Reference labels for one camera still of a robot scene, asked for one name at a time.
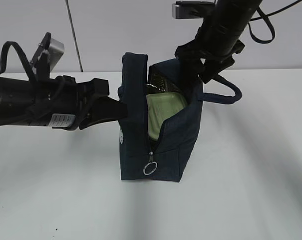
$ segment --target label sticker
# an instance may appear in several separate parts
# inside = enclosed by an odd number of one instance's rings
[[[120,128],[120,143],[123,144],[123,141],[124,141],[124,135],[122,132],[122,128]]]
[[[48,127],[53,128],[68,128],[75,120],[75,115],[72,114],[52,114],[52,118]]]

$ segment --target green container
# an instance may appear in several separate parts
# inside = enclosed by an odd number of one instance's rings
[[[185,108],[187,102],[178,92],[149,94],[146,96],[146,100],[149,136],[152,140],[157,141],[163,122]]]

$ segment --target black cable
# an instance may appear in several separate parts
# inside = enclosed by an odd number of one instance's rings
[[[259,39],[258,37],[256,37],[252,31],[252,27],[251,27],[251,24],[249,23],[249,29],[250,29],[250,35],[252,37],[252,39],[259,43],[259,44],[269,44],[271,43],[274,39],[275,39],[275,29],[274,29],[274,26],[272,25],[269,17],[267,15],[265,15],[265,13],[263,13],[263,11],[261,10],[261,8],[258,8],[257,9],[257,12],[258,14],[261,16],[261,18],[265,21],[266,25],[268,26],[268,28],[270,29],[271,31],[271,34],[272,34],[272,38],[270,40],[262,40],[262,39]]]
[[[0,58],[0,74],[4,73],[5,70],[6,70],[6,63],[7,63],[7,54],[9,52],[9,49],[10,49],[10,46],[12,46],[21,63],[22,63],[22,66],[24,68],[24,71],[27,75],[27,77],[29,78],[29,81],[32,83],[32,84],[36,84],[37,80],[36,80],[36,76],[32,70],[32,67],[24,53],[24,51],[22,50],[22,48],[19,46],[19,44],[17,44],[16,42],[14,41],[7,41],[5,44],[3,44],[3,47],[2,47],[2,50],[1,50],[1,58]]]
[[[77,40],[76,40],[76,35],[75,35],[73,20],[72,20],[72,16],[71,16],[69,1],[68,1],[68,0],[65,0],[65,4],[66,4],[66,9],[67,9],[67,14],[68,14],[68,16],[69,16],[70,24],[71,24],[71,30],[72,30],[72,34],[73,34],[73,40],[74,40],[74,44],[75,44],[77,59],[78,59],[78,61],[79,61],[80,70],[81,70],[81,72],[83,72],[82,61],[81,61],[81,56],[80,56],[79,47],[78,47],[78,45],[77,45]]]
[[[65,78],[63,76],[58,76],[55,78],[57,81],[60,82],[59,87],[57,88],[56,92],[54,93],[53,97],[51,98],[51,101],[55,101],[57,97],[60,95],[62,92],[64,86],[65,86]]]
[[[285,11],[285,10],[287,10],[287,9],[289,9],[289,8],[291,8],[291,7],[293,7],[293,6],[295,6],[296,4],[299,4],[301,1],[302,1],[302,0],[297,0],[297,1],[295,1],[294,3],[288,5],[288,6],[282,8],[282,9],[280,9],[280,10],[277,10],[277,11],[275,11],[275,12],[266,14],[266,16],[270,17],[270,16],[273,16],[273,15],[279,14],[279,13],[281,13],[281,12],[283,12],[283,11]],[[256,20],[261,20],[261,19],[263,19],[261,16],[260,16],[260,17],[255,17],[255,18],[252,18],[252,19],[251,19],[251,22],[256,21]]]

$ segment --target bag strap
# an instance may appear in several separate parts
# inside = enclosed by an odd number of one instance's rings
[[[219,95],[219,94],[215,94],[215,93],[205,92],[198,97],[198,100],[204,101],[204,102],[230,105],[230,104],[234,104],[235,102],[237,102],[238,100],[240,100],[242,98],[241,90],[237,86],[232,84],[231,82],[227,81],[222,76],[216,75],[213,78],[213,80],[232,89],[234,91],[235,95],[234,96],[224,96],[224,95]]]

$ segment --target navy blue bag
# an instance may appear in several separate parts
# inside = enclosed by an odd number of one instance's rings
[[[203,93],[199,79],[184,85],[185,76],[177,59],[152,65],[150,68],[183,91],[188,105],[163,122],[158,141],[151,144],[146,101],[147,55],[126,53],[122,61],[123,77],[118,94],[120,101],[127,104],[128,117],[119,121],[121,179],[179,182],[198,137],[203,101],[231,104],[241,98],[241,92],[223,78],[217,81],[232,88],[235,96]]]

